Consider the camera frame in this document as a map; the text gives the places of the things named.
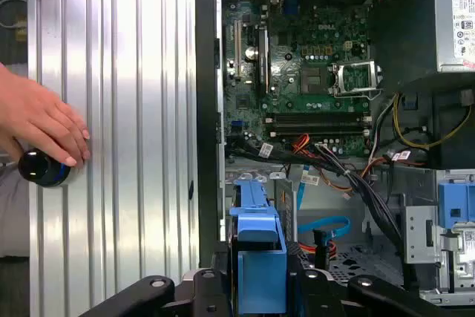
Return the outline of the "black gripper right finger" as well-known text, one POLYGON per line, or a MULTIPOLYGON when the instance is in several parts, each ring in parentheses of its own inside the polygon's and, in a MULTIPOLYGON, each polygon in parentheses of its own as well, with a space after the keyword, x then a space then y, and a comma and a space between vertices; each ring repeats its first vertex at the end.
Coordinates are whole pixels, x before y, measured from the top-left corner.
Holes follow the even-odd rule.
POLYGON ((322 270, 298 273, 299 316, 444 316, 445 310, 372 275, 360 275, 337 292, 322 270))

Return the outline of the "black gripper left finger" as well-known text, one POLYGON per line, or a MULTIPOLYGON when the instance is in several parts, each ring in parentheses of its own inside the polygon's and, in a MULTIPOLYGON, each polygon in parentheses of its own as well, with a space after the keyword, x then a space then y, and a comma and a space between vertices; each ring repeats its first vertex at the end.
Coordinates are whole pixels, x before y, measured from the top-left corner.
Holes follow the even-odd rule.
POLYGON ((90 308, 83 316, 226 316, 227 291, 216 269, 187 272, 181 283, 150 275, 90 308))

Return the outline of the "person's hand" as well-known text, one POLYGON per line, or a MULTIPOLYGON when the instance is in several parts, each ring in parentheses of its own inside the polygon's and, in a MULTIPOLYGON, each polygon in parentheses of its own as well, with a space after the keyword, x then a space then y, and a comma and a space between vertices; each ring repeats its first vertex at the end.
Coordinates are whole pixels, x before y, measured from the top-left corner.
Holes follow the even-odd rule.
POLYGON ((12 160, 23 155, 20 142, 70 167, 91 157, 83 118, 53 91, 1 66, 1 150, 12 160))

